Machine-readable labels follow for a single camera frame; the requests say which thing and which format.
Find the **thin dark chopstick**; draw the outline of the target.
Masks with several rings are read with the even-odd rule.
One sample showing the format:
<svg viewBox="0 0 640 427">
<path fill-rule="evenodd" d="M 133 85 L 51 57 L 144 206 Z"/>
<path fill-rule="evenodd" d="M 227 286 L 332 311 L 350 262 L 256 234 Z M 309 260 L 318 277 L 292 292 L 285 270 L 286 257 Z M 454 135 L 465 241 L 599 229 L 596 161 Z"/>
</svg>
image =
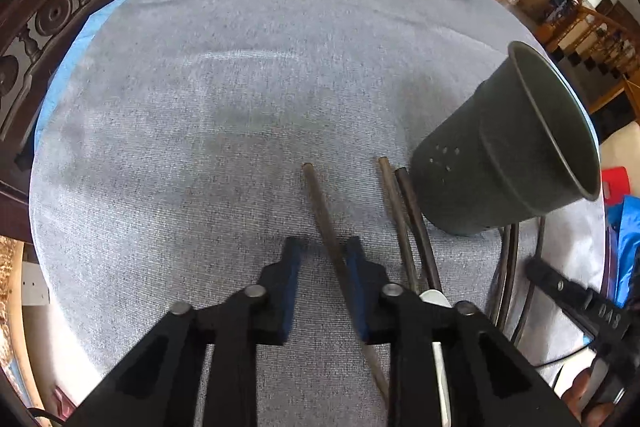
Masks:
<svg viewBox="0 0 640 427">
<path fill-rule="evenodd" d="M 510 310 L 516 264 L 518 263 L 518 245 L 520 245 L 520 225 L 513 223 L 513 225 L 508 225 L 502 234 L 496 283 L 489 309 L 491 322 L 501 332 L 504 331 Z"/>
</svg>

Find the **dark utensil holder cup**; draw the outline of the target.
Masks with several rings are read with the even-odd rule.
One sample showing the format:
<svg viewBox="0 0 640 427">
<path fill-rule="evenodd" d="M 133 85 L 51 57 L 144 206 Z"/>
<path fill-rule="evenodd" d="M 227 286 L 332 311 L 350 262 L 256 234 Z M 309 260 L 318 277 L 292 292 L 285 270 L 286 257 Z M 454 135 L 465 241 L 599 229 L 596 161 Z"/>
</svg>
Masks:
<svg viewBox="0 0 640 427">
<path fill-rule="evenodd" d="M 601 193 L 598 138 L 585 107 L 559 69 L 521 41 L 418 145 L 409 174 L 422 215 L 456 235 Z"/>
</svg>

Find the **black wooden chopstick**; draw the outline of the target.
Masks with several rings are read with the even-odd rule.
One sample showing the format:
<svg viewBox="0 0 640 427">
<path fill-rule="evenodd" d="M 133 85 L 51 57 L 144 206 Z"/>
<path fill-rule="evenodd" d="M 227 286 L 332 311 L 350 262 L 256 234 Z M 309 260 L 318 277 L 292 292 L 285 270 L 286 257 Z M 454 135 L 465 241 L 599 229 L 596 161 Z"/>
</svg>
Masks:
<svg viewBox="0 0 640 427">
<path fill-rule="evenodd" d="M 428 236 L 422 211 L 418 203 L 418 198 L 416 197 L 416 192 L 413 190 L 408 170 L 405 167 L 398 168 L 395 170 L 395 176 L 408 211 L 411 231 L 414 241 L 416 242 L 416 247 L 418 247 L 421 267 L 428 288 L 435 289 L 435 291 L 442 291 L 442 282 L 440 281 L 431 239 L 430 236 Z"/>
</svg>

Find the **brown wooden chopstick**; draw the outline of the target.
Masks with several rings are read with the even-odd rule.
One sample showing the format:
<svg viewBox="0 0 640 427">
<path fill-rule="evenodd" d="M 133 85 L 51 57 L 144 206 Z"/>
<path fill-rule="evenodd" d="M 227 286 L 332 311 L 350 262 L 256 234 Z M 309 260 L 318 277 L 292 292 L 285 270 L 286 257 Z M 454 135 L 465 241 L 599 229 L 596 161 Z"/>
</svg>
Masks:
<svg viewBox="0 0 640 427">
<path fill-rule="evenodd" d="M 378 167 L 381 169 L 384 190 L 387 194 L 388 200 L 390 201 L 390 211 L 392 212 L 392 217 L 395 223 L 402 266 L 405 269 L 409 288 L 417 294 L 420 291 L 419 277 L 418 273 L 416 273 L 416 265 L 413 260 L 404 216 L 404 207 L 402 207 L 400 195 L 397 190 L 394 172 L 390 165 L 390 161 L 386 156 L 378 158 Z"/>
</svg>

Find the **dark wooden chopstick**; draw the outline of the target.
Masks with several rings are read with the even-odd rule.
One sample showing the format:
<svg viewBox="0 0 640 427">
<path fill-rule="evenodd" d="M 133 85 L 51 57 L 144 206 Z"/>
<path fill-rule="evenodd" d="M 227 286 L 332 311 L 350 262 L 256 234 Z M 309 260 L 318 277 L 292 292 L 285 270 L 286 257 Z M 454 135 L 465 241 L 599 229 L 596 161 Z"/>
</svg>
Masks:
<svg viewBox="0 0 640 427">
<path fill-rule="evenodd" d="M 314 170 L 314 165 L 312 165 L 311 162 L 304 162 L 302 171 L 308 190 L 309 202 L 312 212 L 314 213 L 314 222 L 316 222 L 316 227 L 321 236 L 322 243 L 324 247 L 326 247 L 326 252 L 331 260 L 338 285 L 340 285 L 345 307 L 348 311 L 349 320 L 350 323 L 352 323 L 352 329 L 355 332 L 360 351 L 367 362 L 367 366 L 370 369 L 375 386 L 378 388 L 378 393 L 383 400 L 384 407 L 389 407 L 390 387 L 388 387 L 388 382 L 380 361 L 378 361 L 378 356 L 371 346 L 366 345 L 361 340 L 356 321 L 352 315 L 352 295 L 350 295 L 347 265 L 341 243 L 334 230 L 328 207 L 326 207 L 326 199 L 324 198 L 321 190 L 316 170 Z"/>
</svg>

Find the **white plastic spoon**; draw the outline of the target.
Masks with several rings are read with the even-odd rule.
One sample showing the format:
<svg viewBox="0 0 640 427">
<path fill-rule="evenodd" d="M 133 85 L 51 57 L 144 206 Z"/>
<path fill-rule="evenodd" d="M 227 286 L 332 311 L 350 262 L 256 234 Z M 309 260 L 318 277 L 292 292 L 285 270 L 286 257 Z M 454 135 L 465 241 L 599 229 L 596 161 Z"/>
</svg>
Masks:
<svg viewBox="0 0 640 427">
<path fill-rule="evenodd" d="M 451 303 L 449 302 L 447 297 L 437 289 L 427 289 L 427 291 L 422 291 L 422 293 L 420 294 L 420 298 L 422 301 L 424 301 L 424 303 L 431 303 L 431 305 L 448 309 L 451 308 Z M 440 405 L 440 415 L 442 415 L 442 427 L 450 427 L 451 409 L 444 354 L 442 353 L 442 344 L 439 341 L 434 341 L 434 343 L 432 343 L 432 350 L 436 367 L 438 399 Z"/>
</svg>

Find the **grey tablecloth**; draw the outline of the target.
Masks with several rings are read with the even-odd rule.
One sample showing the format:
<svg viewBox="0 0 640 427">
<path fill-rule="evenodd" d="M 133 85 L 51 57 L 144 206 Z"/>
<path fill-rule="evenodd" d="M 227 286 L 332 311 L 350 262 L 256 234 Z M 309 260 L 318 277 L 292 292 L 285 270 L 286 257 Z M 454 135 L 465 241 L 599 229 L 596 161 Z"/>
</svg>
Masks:
<svg viewBox="0 0 640 427">
<path fill-rule="evenodd" d="M 378 158 L 409 172 L 513 41 L 547 58 L 495 0 L 122 2 L 76 61 L 30 180 L 44 276 L 101 375 L 88 395 L 174 303 L 223 303 L 297 237 L 292 329 L 256 348 L 254 426 L 390 426 L 302 166 L 314 165 L 343 255 L 359 237 L 411 291 Z M 600 277 L 601 193 L 544 217 L 541 259 Z M 507 226 L 456 235 L 423 220 L 442 293 L 491 321 Z M 498 329 L 510 343 L 520 313 Z M 582 343 L 560 313 L 539 295 L 512 343 L 542 379 L 544 363 Z"/>
</svg>

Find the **wooden staircase railing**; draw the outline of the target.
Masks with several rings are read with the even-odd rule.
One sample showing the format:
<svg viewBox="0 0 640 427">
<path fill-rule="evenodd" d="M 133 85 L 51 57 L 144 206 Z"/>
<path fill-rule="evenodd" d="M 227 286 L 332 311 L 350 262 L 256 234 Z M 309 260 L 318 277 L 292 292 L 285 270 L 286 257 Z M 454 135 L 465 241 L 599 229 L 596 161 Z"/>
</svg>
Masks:
<svg viewBox="0 0 640 427">
<path fill-rule="evenodd" d="M 575 6 L 567 15 L 539 25 L 544 46 L 593 115 L 616 98 L 639 116 L 639 37 L 612 18 Z"/>
</svg>

